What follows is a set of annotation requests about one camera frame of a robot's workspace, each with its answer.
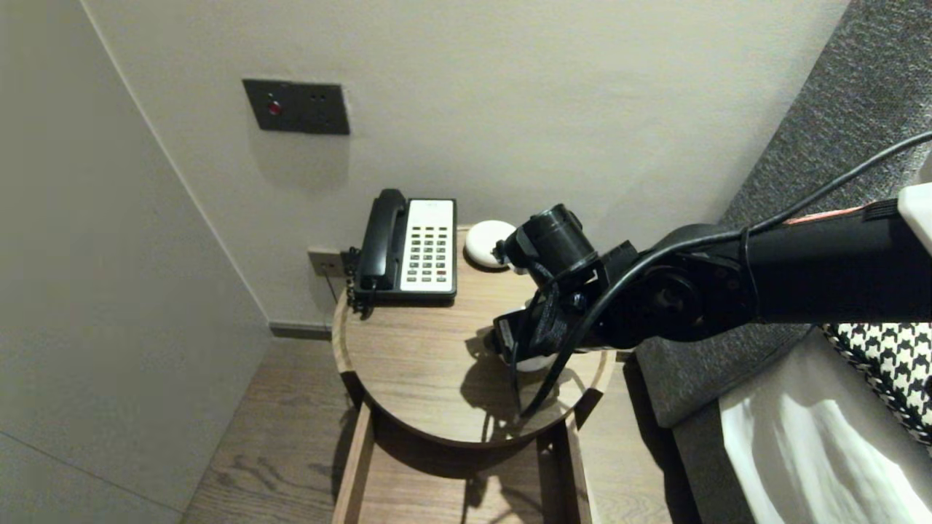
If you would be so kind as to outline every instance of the wooden drawer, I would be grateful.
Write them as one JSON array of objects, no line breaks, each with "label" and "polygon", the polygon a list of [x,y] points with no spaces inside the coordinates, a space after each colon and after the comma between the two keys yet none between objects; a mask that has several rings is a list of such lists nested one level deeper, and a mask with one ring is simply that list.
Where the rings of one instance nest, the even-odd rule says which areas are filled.
[{"label": "wooden drawer", "polygon": [[335,523],[592,522],[576,418],[501,448],[411,434],[363,402]]}]

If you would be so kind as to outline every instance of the gray upholstered headboard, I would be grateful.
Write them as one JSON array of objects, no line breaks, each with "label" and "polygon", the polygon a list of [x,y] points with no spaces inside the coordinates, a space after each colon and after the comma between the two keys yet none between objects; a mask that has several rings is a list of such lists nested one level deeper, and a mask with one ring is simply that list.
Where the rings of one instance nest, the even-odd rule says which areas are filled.
[{"label": "gray upholstered headboard", "polygon": [[[887,145],[932,130],[932,4],[854,1],[721,222],[770,215]],[[890,198],[915,180],[919,147],[811,211]],[[784,354],[808,326],[748,325],[699,343],[637,348],[657,420],[672,427]]]}]

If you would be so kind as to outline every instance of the wooden table top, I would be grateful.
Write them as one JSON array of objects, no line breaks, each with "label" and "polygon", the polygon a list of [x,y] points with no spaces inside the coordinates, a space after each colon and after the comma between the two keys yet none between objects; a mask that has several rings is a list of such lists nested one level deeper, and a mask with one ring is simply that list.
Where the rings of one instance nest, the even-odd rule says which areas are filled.
[{"label": "wooden table top", "polygon": [[[458,231],[458,292],[452,306],[376,306],[362,321],[344,293],[334,315],[337,365],[403,426],[433,440],[495,447],[532,437],[562,421],[589,389],[605,391],[614,351],[569,359],[558,386],[528,419],[518,418],[508,367],[484,345],[492,319],[523,306],[536,290],[529,276],[485,271],[466,262],[466,228]],[[546,370],[521,374],[522,404]]]}]

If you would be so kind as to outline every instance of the gray fabric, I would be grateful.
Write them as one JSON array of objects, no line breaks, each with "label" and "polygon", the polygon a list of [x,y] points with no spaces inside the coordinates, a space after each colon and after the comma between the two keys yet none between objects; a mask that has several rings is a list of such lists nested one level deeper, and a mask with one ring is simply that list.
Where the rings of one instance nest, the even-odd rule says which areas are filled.
[{"label": "gray fabric", "polygon": [[754,522],[721,433],[719,403],[706,405],[673,429],[692,497],[703,522]]},{"label": "gray fabric", "polygon": [[[722,223],[762,219],[870,155],[932,130],[932,6],[852,2]],[[813,206],[842,209],[896,195],[928,147],[902,153]],[[758,373],[807,326],[748,325],[699,343],[637,348],[657,420],[673,427]]]}]

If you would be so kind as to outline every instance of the black cable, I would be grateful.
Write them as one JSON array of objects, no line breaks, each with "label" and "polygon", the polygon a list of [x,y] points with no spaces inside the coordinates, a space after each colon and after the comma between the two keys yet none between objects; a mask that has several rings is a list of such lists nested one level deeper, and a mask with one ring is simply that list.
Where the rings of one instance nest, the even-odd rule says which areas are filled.
[{"label": "black cable", "polygon": [[336,299],[336,291],[334,291],[334,285],[330,283],[330,274],[327,273],[326,267],[323,268],[323,278],[327,279],[327,287],[330,288],[330,295],[334,297],[334,304],[336,304],[339,300]]},{"label": "black cable", "polygon": [[[747,226],[741,229],[741,243],[738,244],[738,256],[740,257],[740,263],[742,268],[749,268],[750,263],[750,242],[751,240],[751,227]],[[751,296],[758,296],[757,291],[757,279],[754,278],[754,271],[747,272],[748,279],[751,280]],[[761,315],[761,303],[759,300],[754,301],[754,318],[758,318]]]},{"label": "black cable", "polygon": [[[817,200],[823,199],[831,191],[860,176],[866,170],[874,167],[884,160],[889,159],[890,157],[893,157],[898,153],[901,153],[902,151],[905,151],[906,149],[929,142],[930,140],[932,140],[932,131],[926,131],[887,147],[883,151],[857,165],[851,171],[838,176],[831,182],[828,182],[816,191],[810,193],[808,196],[787,207],[787,209],[781,211],[780,213],[774,214],[769,218],[761,220],[754,226],[751,226],[748,229],[748,234],[752,235],[760,233],[766,229],[782,224],[806,206]],[[556,360],[554,361],[553,365],[551,365],[550,371],[547,373],[547,377],[544,379],[543,384],[541,384],[541,388],[537,391],[537,394],[534,395],[534,399],[521,413],[521,416],[527,417],[537,411],[537,408],[541,406],[543,401],[547,398],[547,395],[553,389],[554,384],[556,384],[556,381],[559,379],[560,373],[563,372],[563,368],[566,366],[573,350],[580,344],[586,334],[589,333],[589,330],[592,328],[593,324],[596,323],[598,317],[601,316],[611,301],[614,300],[615,297],[618,296],[618,294],[629,283],[631,283],[631,281],[633,281],[641,271],[649,267],[658,259],[674,254],[677,251],[683,251],[693,247],[714,243],[738,240],[741,238],[741,234],[742,229],[734,229],[723,233],[706,235],[704,237],[699,237],[688,241],[676,242],[664,248],[658,249],[657,251],[650,252],[638,260],[638,262],[629,268],[620,279],[615,281],[608,290],[599,296],[598,300],[596,300],[596,303],[593,304],[592,309],[586,312],[581,320],[573,326],[572,330],[569,332],[569,335],[563,339],[563,343],[560,344],[560,349],[557,352]]]},{"label": "black cable", "polygon": [[521,322],[518,323],[518,329],[514,336],[514,344],[512,344],[511,362],[508,363],[509,373],[512,376],[512,394],[514,396],[514,404],[518,406],[518,413],[521,412],[521,388],[518,384],[518,348],[521,347],[525,338],[529,338],[529,336],[525,335],[525,332],[527,331],[528,325],[530,325],[530,314],[537,306],[542,293],[543,287],[539,287],[534,293],[534,297],[530,300],[530,304],[525,308],[525,314],[521,315]]}]

